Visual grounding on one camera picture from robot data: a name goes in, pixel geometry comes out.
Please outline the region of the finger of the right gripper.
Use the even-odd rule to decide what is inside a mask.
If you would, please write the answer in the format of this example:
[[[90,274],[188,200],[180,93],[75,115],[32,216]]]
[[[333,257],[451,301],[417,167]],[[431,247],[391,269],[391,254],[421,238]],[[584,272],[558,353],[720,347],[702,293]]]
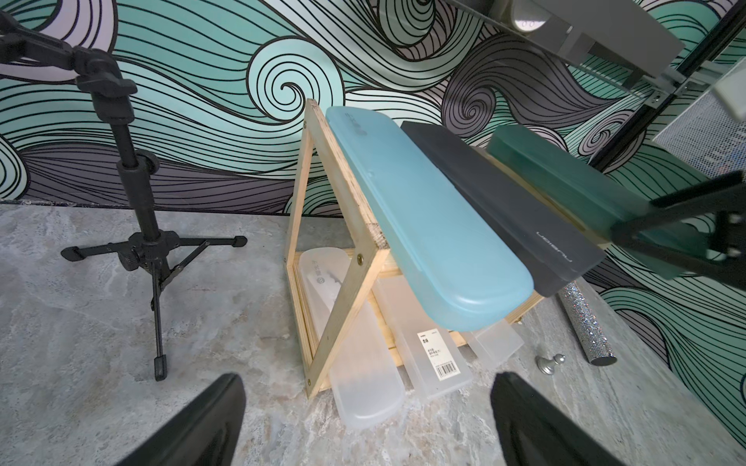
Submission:
[[[650,202],[611,227],[618,246],[745,289],[745,181],[734,171]]]

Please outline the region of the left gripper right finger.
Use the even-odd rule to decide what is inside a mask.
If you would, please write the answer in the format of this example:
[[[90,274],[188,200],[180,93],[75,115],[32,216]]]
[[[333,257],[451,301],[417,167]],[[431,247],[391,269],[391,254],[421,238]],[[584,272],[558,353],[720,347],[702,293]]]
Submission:
[[[622,463],[516,373],[495,375],[491,406],[508,465]]]

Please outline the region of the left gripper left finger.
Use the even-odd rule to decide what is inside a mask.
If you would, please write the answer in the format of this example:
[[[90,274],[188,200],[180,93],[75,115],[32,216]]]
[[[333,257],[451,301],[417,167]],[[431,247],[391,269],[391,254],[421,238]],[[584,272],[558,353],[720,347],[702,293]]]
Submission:
[[[120,464],[230,465],[246,401],[241,377],[223,374]]]

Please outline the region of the translucent rectangular pencil case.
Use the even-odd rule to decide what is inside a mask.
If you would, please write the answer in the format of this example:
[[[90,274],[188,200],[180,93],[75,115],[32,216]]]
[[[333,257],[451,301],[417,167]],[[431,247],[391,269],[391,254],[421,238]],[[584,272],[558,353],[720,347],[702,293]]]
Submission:
[[[485,369],[501,367],[523,345],[524,340],[508,320],[501,320],[477,331],[462,332],[466,345]]]

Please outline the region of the dark green pencil case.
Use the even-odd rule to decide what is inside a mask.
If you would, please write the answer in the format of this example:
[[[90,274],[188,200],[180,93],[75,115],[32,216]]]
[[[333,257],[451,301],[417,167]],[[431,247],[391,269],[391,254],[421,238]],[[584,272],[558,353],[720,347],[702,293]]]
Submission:
[[[611,242],[614,224],[641,217],[651,209],[649,200],[620,186],[524,126],[497,128],[487,152],[607,242]],[[665,279],[674,279],[685,273],[640,252],[621,249]]]

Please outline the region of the light blue pencil case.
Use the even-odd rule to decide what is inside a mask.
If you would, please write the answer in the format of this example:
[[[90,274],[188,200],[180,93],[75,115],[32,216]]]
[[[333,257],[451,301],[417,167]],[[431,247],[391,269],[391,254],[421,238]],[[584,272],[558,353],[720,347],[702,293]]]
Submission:
[[[528,268],[391,118],[330,107],[326,120],[401,273],[435,323],[479,330],[532,296]]]

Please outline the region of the black pencil case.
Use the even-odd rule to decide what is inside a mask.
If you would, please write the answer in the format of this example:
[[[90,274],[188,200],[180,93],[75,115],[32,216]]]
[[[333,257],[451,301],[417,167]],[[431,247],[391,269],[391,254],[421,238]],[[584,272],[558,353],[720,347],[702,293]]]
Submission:
[[[448,129],[404,122],[401,129],[450,180],[550,297],[604,259],[603,250]]]

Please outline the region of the translucent case with barcode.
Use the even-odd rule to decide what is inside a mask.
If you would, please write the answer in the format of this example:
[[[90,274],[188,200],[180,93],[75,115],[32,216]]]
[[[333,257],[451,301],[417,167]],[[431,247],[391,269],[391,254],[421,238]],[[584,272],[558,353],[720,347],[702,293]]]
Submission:
[[[425,312],[404,276],[378,279],[373,294],[415,394],[431,402],[473,381],[450,333]]]

